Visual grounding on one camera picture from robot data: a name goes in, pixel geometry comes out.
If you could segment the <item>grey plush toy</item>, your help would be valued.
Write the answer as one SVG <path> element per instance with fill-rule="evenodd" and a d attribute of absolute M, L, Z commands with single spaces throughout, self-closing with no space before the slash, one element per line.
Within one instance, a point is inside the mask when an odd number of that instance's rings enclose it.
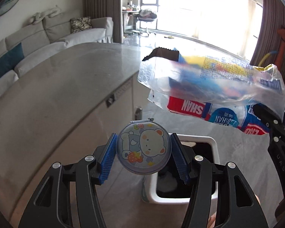
<path fill-rule="evenodd" d="M 31 18 L 29 18 L 28 24 L 37 24 L 41 22 L 45 17 L 54 17 L 61 13 L 61 8 L 58 5 L 55 7 L 48 9 L 44 12 L 37 12 Z"/>

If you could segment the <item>grey sectional sofa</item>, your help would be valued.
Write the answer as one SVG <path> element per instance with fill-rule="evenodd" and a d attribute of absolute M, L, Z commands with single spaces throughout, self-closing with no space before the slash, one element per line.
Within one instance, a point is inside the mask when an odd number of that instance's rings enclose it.
<path fill-rule="evenodd" d="M 0 78 L 0 97 L 23 75 L 55 54 L 83 43 L 112 43 L 113 19 L 92 19 L 92 28 L 71 34 L 70 20 L 82 17 L 79 10 L 45 17 L 35 25 L 28 25 L 0 41 L 0 58 L 22 43 L 24 59 Z"/>

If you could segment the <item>white trash bin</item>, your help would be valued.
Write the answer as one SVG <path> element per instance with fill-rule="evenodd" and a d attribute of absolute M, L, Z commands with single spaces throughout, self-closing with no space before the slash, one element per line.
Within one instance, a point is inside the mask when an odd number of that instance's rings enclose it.
<path fill-rule="evenodd" d="M 172 154 L 167 165 L 143 180 L 142 200 L 151 204 L 178 205 L 189 203 L 193 178 L 192 168 L 196 155 L 210 163 L 219 163 L 217 142 L 209 136 L 173 133 L 170 135 Z"/>

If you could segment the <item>round cartoon bear tin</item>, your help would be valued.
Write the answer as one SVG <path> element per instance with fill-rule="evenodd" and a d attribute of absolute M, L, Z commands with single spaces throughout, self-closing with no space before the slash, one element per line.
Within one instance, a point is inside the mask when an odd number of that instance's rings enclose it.
<path fill-rule="evenodd" d="M 131 121 L 118 135 L 116 155 L 123 167 L 134 174 L 160 171 L 171 154 L 170 135 L 153 118 Z"/>

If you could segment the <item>right floral cushion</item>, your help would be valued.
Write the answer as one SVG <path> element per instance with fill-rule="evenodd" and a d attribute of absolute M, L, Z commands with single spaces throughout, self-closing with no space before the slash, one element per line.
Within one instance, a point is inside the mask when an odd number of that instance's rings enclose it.
<path fill-rule="evenodd" d="M 80 31 L 85 31 L 93 27 L 92 19 L 90 17 L 72 18 L 70 20 L 70 25 L 71 25 L 71 34 Z"/>

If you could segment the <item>office chair with clothes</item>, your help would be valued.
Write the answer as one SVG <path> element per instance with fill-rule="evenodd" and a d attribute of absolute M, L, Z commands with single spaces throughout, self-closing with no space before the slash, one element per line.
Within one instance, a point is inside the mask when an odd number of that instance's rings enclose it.
<path fill-rule="evenodd" d="M 151 23 L 156 21 L 158 16 L 149 9 L 141 9 L 138 13 L 135 14 L 135 17 L 139 22 Z M 149 36 L 150 34 L 154 34 L 156 36 L 155 32 L 149 31 L 148 26 L 146 26 L 144 30 L 140 30 L 138 34 L 141 36 L 144 33 L 147 36 Z"/>

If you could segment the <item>clear plastic bag of wrappers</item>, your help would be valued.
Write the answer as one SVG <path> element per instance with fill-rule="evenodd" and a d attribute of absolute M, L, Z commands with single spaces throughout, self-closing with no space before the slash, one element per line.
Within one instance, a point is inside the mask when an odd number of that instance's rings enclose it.
<path fill-rule="evenodd" d="M 258 67 L 221 54 L 156 48 L 142 60 L 137 79 L 150 89 L 149 100 L 158 107 L 245 134 L 269 132 L 268 121 L 254 110 L 273 120 L 284 118 L 285 85 L 273 64 Z"/>

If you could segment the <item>teal cushion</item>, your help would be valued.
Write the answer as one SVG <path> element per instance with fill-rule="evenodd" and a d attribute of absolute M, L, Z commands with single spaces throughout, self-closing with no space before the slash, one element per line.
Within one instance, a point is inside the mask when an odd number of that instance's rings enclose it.
<path fill-rule="evenodd" d="M 0 78 L 10 70 L 13 70 L 24 58 L 22 43 L 17 44 L 14 48 L 4 54 L 0 58 Z"/>

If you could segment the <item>brown curtain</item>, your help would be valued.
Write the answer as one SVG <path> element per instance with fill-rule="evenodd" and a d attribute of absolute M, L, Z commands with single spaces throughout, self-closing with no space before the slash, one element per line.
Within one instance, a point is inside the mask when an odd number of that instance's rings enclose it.
<path fill-rule="evenodd" d="M 113 19 L 113 41 L 123 41 L 122 0 L 83 0 L 84 15 L 97 19 L 111 17 Z"/>

